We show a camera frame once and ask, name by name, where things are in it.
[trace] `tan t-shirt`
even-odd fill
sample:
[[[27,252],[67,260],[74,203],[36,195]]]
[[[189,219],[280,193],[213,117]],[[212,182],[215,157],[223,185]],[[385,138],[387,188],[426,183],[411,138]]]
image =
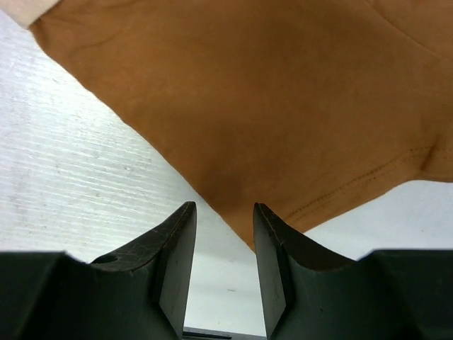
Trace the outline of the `tan t-shirt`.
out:
[[[412,179],[453,181],[453,1],[63,0],[46,53],[253,246]]]

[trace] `textured white surface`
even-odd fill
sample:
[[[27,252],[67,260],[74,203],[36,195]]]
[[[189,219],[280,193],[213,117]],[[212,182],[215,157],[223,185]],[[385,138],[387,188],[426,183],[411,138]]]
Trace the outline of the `textured white surface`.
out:
[[[137,133],[0,11],[0,251],[84,261],[198,207],[186,326],[264,335],[253,253]],[[307,233],[357,259],[453,248],[453,185],[411,182]]]
[[[28,27],[59,0],[0,0],[3,9],[22,27]]]

